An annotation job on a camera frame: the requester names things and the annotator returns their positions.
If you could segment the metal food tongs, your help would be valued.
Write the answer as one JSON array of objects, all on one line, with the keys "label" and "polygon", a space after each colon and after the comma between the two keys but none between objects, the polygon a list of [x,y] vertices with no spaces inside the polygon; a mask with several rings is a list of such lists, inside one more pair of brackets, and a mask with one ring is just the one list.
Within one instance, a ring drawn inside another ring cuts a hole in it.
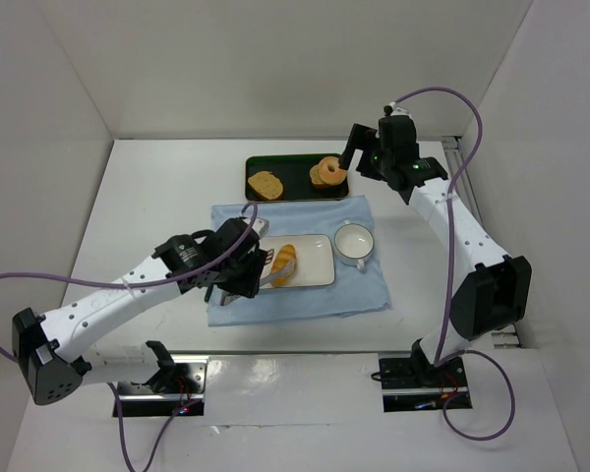
[{"label": "metal food tongs", "polygon": [[[286,263],[282,268],[278,271],[270,273],[269,275],[262,277],[259,281],[259,286],[263,287],[267,284],[272,284],[278,278],[284,278],[290,276],[295,270],[296,263],[294,261],[289,261]],[[219,301],[220,306],[227,306],[233,301],[241,298],[241,295],[232,294],[230,292],[223,292],[221,294],[221,299]]]}]

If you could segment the golden bread roll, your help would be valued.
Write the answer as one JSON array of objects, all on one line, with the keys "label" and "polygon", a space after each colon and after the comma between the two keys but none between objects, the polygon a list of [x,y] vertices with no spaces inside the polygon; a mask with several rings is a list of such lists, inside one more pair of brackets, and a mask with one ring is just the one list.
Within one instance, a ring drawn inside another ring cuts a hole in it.
[{"label": "golden bread roll", "polygon": [[[270,273],[278,271],[280,268],[282,268],[289,261],[294,261],[297,265],[296,249],[292,244],[286,244],[280,248],[280,250],[278,251],[278,253],[276,254],[276,256],[273,260],[273,264],[271,266]],[[271,286],[272,287],[284,286],[289,281],[289,279],[294,274],[294,272],[288,277],[276,279],[271,284]]]}]

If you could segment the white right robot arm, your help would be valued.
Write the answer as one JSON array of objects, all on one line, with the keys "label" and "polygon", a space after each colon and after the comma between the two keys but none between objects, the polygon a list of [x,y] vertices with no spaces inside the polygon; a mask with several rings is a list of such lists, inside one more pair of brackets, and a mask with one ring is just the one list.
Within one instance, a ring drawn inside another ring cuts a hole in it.
[{"label": "white right robot arm", "polygon": [[353,125],[339,158],[342,169],[349,168],[356,151],[362,153],[357,172],[385,182],[448,251],[442,327],[414,342],[406,370],[424,381],[473,341],[524,317],[532,268],[525,257],[511,256],[488,235],[451,189],[443,166],[421,156],[409,115],[390,112],[376,128]]}]

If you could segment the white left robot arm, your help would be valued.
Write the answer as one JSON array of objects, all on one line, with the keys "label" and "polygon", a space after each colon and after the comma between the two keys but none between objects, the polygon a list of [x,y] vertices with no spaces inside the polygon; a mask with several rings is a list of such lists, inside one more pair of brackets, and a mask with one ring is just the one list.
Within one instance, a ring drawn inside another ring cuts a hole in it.
[{"label": "white left robot arm", "polygon": [[229,218],[216,230],[169,238],[111,288],[56,310],[25,309],[12,320],[13,351],[35,404],[49,405],[83,384],[132,382],[162,392],[187,375],[162,342],[100,348],[97,341],[146,311],[193,289],[255,297],[272,253],[261,249],[263,218]]}]

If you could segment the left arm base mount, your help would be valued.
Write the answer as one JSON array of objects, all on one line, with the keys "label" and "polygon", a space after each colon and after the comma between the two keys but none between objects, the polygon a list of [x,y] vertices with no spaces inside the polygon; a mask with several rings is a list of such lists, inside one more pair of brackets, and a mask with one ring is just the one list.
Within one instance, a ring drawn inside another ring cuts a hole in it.
[{"label": "left arm base mount", "polygon": [[150,340],[112,377],[126,417],[201,416],[208,356],[168,350]]}]

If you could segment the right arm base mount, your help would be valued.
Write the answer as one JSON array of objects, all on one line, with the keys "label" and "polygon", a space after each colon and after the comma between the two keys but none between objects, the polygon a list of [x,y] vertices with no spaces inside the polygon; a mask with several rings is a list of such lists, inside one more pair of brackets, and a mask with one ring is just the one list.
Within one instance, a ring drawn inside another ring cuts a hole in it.
[{"label": "right arm base mount", "polygon": [[385,413],[442,410],[445,404],[452,410],[472,408],[460,359],[418,376],[411,370],[408,357],[380,357],[371,379],[381,386]]}]

